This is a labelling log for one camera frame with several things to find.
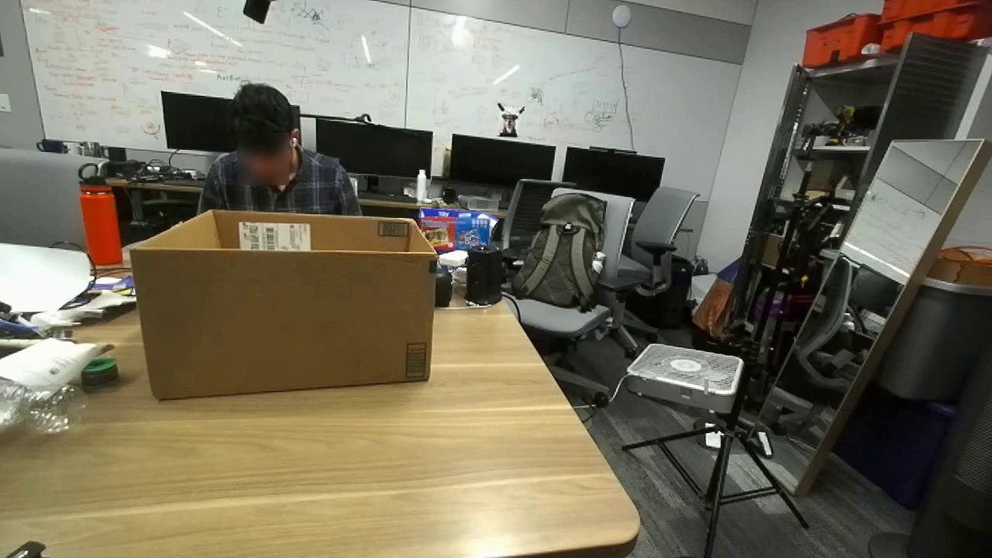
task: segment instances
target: papers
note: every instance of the papers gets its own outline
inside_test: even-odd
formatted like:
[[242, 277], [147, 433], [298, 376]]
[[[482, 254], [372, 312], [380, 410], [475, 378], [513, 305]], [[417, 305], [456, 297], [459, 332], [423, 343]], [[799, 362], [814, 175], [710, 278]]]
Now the papers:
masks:
[[0, 242], [0, 300], [12, 313], [60, 312], [89, 284], [94, 263], [84, 251]]

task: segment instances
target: wooden table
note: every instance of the wooden table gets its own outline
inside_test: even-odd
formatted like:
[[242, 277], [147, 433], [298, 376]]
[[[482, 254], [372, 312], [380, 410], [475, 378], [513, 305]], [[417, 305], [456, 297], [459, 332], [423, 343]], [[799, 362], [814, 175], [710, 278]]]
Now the wooden table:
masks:
[[159, 402], [126, 381], [0, 443], [0, 554], [625, 554], [639, 514], [506, 306], [439, 312], [428, 386]]

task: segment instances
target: person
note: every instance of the person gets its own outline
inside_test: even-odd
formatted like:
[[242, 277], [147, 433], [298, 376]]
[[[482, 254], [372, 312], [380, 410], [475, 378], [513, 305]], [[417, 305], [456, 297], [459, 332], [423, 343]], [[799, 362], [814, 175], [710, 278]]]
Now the person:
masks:
[[[244, 85], [232, 101], [232, 133], [242, 136], [244, 114], [298, 114], [281, 90]], [[361, 213], [354, 183], [338, 160], [310, 151], [310, 190], [296, 185], [244, 185], [242, 151], [225, 151], [210, 164], [200, 210], [300, 210], [300, 213]]]

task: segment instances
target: tripod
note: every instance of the tripod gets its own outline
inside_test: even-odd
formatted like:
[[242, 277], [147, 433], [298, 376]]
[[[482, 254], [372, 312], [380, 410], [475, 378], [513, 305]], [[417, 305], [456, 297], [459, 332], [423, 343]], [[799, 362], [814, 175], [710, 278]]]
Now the tripod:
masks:
[[[763, 437], [760, 428], [742, 422], [742, 410], [744, 410], [744, 393], [738, 388], [731, 413], [715, 417], [715, 422], [681, 430], [681, 433], [666, 433], [666, 437], [651, 437], [651, 440], [639, 440], [639, 443], [625, 443], [621, 448], [623, 454], [642, 450], [642, 448], [662, 448], [662, 454], [673, 462], [673, 469], [678, 471], [678, 479], [693, 486], [693, 494], [697, 501], [703, 501], [703, 514], [707, 514], [707, 546], [703, 546], [703, 558], [712, 554], [712, 544], [715, 544], [715, 526], [721, 526], [721, 508], [731, 507], [731, 504], [746, 504], [746, 501], [765, 501], [765, 495], [778, 495], [794, 518], [799, 521], [803, 531], [810, 531], [807, 518], [799, 514], [799, 508], [794, 507], [794, 501], [787, 495], [787, 491], [783, 486], [783, 481], [770, 471], [770, 464], [763, 462], [760, 454], [770, 456], [770, 443]], [[710, 471], [710, 483], [700, 486], [687, 469], [675, 460], [675, 454], [666, 448], [673, 440], [684, 440], [684, 437], [707, 437], [707, 433], [721, 433], [721, 454], [715, 454], [715, 464]], [[763, 479], [770, 481], [770, 486], [760, 491], [738, 491], [738, 494], [725, 494], [725, 469], [731, 462], [731, 450], [734, 443], [744, 448], [744, 454], [750, 456], [750, 462], [763, 471]]]

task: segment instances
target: floor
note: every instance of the floor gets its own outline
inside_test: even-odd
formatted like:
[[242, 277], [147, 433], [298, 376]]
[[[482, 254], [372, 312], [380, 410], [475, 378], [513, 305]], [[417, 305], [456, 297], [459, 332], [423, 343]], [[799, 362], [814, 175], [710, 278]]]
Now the floor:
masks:
[[[673, 345], [684, 345], [684, 332], [671, 332]], [[625, 361], [613, 343], [592, 343], [575, 350], [570, 366], [604, 386], [616, 381], [625, 368]], [[635, 393], [616, 397], [607, 410], [597, 413], [586, 424], [613, 464], [621, 483], [629, 491], [642, 513], [642, 536], [635, 558], [681, 558], [700, 554], [703, 548], [703, 518], [700, 504], [675, 469], [665, 460], [662, 450], [644, 448], [623, 454], [623, 443], [673, 433], [693, 428], [696, 417], [675, 413], [671, 406], [642, 401]], [[712, 464], [712, 450], [703, 450], [697, 440], [673, 443], [678, 462], [707, 481]], [[778, 454], [770, 464], [778, 476], [787, 476]], [[731, 456], [730, 486], [746, 491], [760, 486], [760, 469], [744, 456]], [[721, 558], [866, 558], [868, 540], [877, 534], [908, 534], [913, 513], [895, 507], [870, 481], [848, 469], [840, 460], [829, 464], [814, 495], [796, 501], [799, 513], [810, 521], [803, 531], [783, 501], [754, 501], [724, 508], [715, 554]]]

